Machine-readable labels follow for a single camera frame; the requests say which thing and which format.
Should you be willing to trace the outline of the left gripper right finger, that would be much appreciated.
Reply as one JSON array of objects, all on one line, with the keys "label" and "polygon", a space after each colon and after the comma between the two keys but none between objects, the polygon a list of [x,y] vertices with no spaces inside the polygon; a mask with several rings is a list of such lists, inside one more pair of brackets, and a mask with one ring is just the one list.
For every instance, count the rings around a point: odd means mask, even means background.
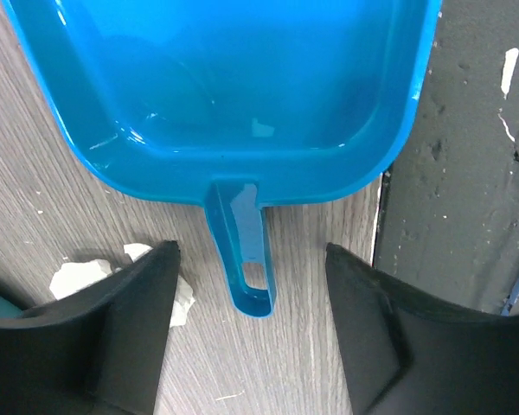
[{"label": "left gripper right finger", "polygon": [[325,273],[355,414],[519,414],[519,315],[432,296],[343,247]]}]

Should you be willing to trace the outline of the blue dustpan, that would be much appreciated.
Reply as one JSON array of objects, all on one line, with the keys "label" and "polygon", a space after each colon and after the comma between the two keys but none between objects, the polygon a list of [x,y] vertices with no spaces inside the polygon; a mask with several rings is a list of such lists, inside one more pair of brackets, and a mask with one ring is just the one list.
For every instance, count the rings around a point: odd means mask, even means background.
[{"label": "blue dustpan", "polygon": [[62,136],[118,191],[204,209],[230,297],[277,286],[266,209],[370,184],[413,128],[438,1],[7,1]]}]

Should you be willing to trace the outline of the paper scrap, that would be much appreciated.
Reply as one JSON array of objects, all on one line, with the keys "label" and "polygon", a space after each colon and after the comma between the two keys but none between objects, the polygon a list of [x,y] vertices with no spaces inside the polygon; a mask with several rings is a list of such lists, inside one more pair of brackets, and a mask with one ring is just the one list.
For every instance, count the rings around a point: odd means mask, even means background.
[{"label": "paper scrap", "polygon": [[65,263],[51,282],[61,297],[24,312],[18,322],[65,341],[157,342],[153,349],[162,355],[170,328],[187,321],[184,304],[195,302],[178,276],[180,262],[177,243],[164,241],[116,272],[103,259]]}]

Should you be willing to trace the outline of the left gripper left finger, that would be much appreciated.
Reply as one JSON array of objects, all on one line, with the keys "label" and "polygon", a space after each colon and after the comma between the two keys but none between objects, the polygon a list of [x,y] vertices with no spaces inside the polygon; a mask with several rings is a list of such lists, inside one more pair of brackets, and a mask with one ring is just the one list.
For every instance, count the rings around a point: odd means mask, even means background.
[{"label": "left gripper left finger", "polygon": [[0,319],[0,414],[154,412],[167,342],[159,355],[151,341],[65,341],[26,329],[23,313]]}]

